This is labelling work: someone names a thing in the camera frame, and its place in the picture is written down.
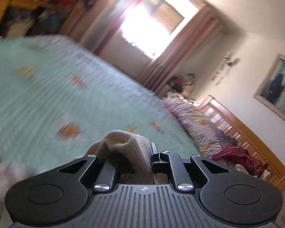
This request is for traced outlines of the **white striped knit sweater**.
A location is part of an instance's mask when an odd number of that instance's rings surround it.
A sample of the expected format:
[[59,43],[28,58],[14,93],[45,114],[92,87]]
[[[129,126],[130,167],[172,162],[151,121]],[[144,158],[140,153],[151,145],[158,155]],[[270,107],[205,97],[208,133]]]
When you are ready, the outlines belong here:
[[[122,177],[125,183],[152,184],[150,142],[147,138],[130,132],[114,130],[102,140],[90,146],[86,155],[96,155],[100,159],[108,158],[112,154],[122,155],[129,163],[132,173]],[[1,162],[0,157],[0,202],[10,187],[35,176],[36,173],[27,167],[7,166]]]

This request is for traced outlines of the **floral pink pillow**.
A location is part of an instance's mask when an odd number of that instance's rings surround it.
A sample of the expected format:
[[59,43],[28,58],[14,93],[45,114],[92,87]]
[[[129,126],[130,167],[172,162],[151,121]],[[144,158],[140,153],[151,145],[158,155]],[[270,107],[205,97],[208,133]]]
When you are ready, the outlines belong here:
[[238,140],[218,129],[195,106],[180,100],[176,96],[165,98],[164,103],[166,108],[195,141],[204,157],[209,158],[228,146],[241,147],[241,143]]

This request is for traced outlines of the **red striped cloth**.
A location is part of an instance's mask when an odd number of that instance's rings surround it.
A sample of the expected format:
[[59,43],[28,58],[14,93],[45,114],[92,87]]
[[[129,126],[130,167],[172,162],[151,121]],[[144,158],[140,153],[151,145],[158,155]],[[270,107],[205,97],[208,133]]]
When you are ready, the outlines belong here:
[[268,164],[249,154],[249,151],[237,146],[228,146],[221,149],[210,157],[211,160],[226,160],[234,165],[241,165],[252,176],[260,177],[266,170]]

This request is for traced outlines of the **green quilted bee bedspread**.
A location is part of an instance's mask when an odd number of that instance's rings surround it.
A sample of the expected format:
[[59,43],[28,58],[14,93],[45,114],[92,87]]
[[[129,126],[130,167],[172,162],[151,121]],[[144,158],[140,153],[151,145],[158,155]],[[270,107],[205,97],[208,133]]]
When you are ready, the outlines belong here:
[[197,154],[164,102],[63,36],[0,41],[0,158],[41,173],[82,157],[113,130]]

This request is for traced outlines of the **wooden bed headboard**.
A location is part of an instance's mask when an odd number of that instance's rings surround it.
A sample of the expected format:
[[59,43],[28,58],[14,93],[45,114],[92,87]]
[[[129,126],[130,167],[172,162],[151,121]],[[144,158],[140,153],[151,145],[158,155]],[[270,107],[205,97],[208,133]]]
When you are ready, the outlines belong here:
[[284,164],[252,130],[211,95],[208,95],[202,101],[198,109],[218,129],[236,138],[253,157],[263,164],[267,164],[267,170],[271,173],[271,176],[267,178],[267,182],[273,184],[282,192],[285,190]]

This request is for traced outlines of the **framed wedding photo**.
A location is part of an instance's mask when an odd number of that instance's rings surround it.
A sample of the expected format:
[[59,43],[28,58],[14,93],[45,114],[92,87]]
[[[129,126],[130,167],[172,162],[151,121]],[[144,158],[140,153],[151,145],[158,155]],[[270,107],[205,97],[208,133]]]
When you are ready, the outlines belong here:
[[285,56],[277,54],[254,98],[285,121]]

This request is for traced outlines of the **pink striped curtain right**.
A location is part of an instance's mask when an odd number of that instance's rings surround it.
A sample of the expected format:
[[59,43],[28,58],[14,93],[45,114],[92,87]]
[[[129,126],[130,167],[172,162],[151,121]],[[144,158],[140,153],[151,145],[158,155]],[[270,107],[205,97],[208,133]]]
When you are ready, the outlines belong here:
[[203,4],[164,51],[148,64],[138,82],[158,94],[185,59],[203,48],[221,29],[215,12]]

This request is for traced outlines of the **pink sheer curtain left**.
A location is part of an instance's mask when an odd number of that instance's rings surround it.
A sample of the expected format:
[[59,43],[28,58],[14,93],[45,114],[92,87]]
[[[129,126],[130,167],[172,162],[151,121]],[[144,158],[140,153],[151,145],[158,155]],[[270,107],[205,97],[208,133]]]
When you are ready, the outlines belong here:
[[79,0],[59,34],[100,56],[124,22],[126,13],[142,1]]

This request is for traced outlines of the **wall hanging ornament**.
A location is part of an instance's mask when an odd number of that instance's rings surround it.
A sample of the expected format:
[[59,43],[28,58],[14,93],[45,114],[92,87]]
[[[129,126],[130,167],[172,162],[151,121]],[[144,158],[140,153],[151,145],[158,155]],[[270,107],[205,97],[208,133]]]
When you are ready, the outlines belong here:
[[218,69],[211,77],[211,81],[215,86],[218,86],[223,79],[230,73],[231,68],[239,63],[239,58],[234,57],[231,51],[228,51],[224,56]]

